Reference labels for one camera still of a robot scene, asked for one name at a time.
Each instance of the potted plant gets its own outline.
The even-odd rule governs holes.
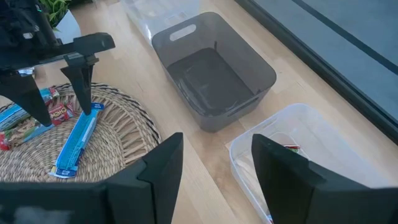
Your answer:
[[[47,18],[54,31],[55,37],[62,40],[63,44],[73,42],[81,36],[80,27],[68,9],[71,0],[40,0],[47,9]]]

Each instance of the transparent plastic bin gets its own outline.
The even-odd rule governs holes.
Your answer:
[[[152,45],[199,126],[216,132],[256,108],[274,69],[218,14],[163,30]]]
[[[150,45],[158,32],[197,16],[201,5],[200,0],[122,0],[122,3]]]
[[[229,149],[231,171],[266,224],[271,223],[254,169],[251,154],[253,134],[262,134],[281,145],[299,145],[301,156],[365,186],[392,185],[352,151],[316,110],[303,104],[290,105],[237,137]]]

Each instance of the green plant leaf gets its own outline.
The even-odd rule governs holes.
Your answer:
[[[68,11],[68,5],[71,0],[40,0],[48,14],[47,19],[51,27],[56,27]]]
[[[49,15],[50,22],[53,21],[53,19],[55,18],[55,16],[56,16],[57,14],[58,14],[58,12],[51,13],[51,14]]]

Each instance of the gray plastic bin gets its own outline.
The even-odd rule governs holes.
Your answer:
[[[276,81],[267,62],[214,12],[159,32],[152,45],[196,122],[208,132],[251,112]]]

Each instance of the clear storage container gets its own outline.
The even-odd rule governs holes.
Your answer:
[[[200,13],[200,0],[122,0],[122,3],[150,45],[158,32]]]
[[[281,145],[299,145],[301,156],[368,187],[391,186],[316,110],[303,104],[290,105],[237,137],[229,149],[231,171],[264,223],[270,223],[270,214],[254,169],[253,134],[262,134]]]

